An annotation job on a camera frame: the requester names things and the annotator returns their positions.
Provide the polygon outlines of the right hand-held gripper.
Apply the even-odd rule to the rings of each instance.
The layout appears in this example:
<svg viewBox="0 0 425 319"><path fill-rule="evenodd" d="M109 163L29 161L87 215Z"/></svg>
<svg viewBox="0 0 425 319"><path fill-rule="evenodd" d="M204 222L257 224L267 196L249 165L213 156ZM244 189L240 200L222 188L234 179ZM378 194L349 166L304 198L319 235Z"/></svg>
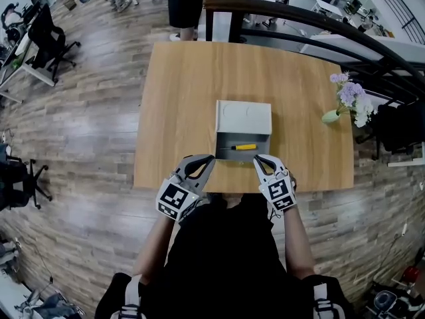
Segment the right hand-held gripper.
<svg viewBox="0 0 425 319"><path fill-rule="evenodd" d="M285 212L295 207L297 205L296 184L280 158L259 154L253 159L253 163L261 183L260 193L275 212Z"/></svg>

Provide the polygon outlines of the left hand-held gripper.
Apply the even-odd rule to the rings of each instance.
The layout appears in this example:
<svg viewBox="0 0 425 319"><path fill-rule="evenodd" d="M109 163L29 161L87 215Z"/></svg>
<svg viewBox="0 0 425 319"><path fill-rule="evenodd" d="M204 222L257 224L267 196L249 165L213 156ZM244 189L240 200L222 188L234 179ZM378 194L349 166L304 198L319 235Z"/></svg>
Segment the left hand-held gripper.
<svg viewBox="0 0 425 319"><path fill-rule="evenodd" d="M155 199L156 210L181 222L195 208L215 162L211 154L184 157L169 178L163 180Z"/></svg>

